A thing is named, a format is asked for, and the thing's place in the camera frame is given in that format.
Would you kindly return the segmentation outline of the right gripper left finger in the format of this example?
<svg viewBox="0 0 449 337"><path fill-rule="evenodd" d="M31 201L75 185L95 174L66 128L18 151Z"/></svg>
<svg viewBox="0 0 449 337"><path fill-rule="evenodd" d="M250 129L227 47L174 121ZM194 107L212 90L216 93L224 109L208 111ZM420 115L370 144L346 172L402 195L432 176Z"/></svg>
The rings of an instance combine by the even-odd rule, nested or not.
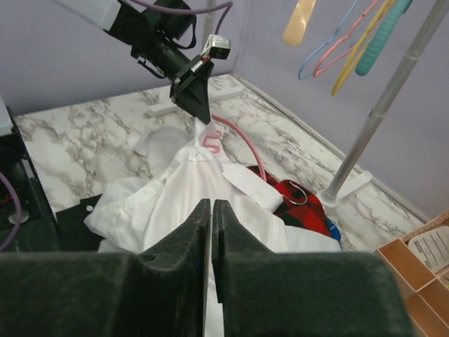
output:
<svg viewBox="0 0 449 337"><path fill-rule="evenodd" d="M1 254L2 336L202 336L210 202L146 251Z"/></svg>

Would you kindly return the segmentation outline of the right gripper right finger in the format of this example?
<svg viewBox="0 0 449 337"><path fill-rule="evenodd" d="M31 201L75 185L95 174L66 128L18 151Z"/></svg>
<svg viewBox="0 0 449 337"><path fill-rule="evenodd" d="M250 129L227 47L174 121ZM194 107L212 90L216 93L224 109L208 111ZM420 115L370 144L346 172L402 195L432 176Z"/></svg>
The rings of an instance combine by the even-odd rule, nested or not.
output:
<svg viewBox="0 0 449 337"><path fill-rule="evenodd" d="M230 203L213 206L226 336L412 336L393 274L371 253L274 253Z"/></svg>

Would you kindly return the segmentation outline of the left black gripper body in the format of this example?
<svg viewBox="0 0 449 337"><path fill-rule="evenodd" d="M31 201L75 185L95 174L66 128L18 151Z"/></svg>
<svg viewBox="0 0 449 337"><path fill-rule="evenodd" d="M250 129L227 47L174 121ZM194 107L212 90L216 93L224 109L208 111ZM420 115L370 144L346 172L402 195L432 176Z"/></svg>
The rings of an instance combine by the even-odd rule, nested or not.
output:
<svg viewBox="0 0 449 337"><path fill-rule="evenodd" d="M173 102L208 102L208 79L214 64L210 55L197 55L175 75L170 87Z"/></svg>

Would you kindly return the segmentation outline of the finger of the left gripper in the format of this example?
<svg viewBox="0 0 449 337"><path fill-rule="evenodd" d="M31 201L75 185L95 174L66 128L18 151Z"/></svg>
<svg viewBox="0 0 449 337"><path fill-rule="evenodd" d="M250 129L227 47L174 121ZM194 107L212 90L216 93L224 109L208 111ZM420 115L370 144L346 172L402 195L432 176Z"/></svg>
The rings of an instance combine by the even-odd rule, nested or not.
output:
<svg viewBox="0 0 449 337"><path fill-rule="evenodd" d="M204 124L211 120L208 77L188 76L174 82L174 104Z"/></svg>

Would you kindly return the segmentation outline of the white shirt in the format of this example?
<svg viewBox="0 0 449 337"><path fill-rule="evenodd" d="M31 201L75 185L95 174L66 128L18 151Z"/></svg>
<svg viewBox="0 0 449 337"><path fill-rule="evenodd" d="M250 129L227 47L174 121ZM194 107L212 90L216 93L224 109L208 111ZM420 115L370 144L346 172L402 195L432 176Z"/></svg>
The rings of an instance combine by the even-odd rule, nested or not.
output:
<svg viewBox="0 0 449 337"><path fill-rule="evenodd" d="M102 237L99 250L142 253L180 226L202 199L226 200L239 222L277 253L338 252L340 243L324 234L286 225L251 197L266 171L233 162L213 124L195 121L192 135L161 128L129 138L144 156L151 178L123 178L107 183L85 219Z"/></svg>

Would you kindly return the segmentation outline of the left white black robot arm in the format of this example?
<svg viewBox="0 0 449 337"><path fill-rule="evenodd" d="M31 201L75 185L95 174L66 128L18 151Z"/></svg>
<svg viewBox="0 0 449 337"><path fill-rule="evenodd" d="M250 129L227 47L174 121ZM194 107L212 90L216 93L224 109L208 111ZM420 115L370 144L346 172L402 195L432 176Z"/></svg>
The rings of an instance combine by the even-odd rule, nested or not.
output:
<svg viewBox="0 0 449 337"><path fill-rule="evenodd" d="M208 79L214 64L203 52L187 58L151 24L147 13L124 1L56 1L111 37L131 47L130 54L147 71L171 82L170 99L204 124L211 120Z"/></svg>

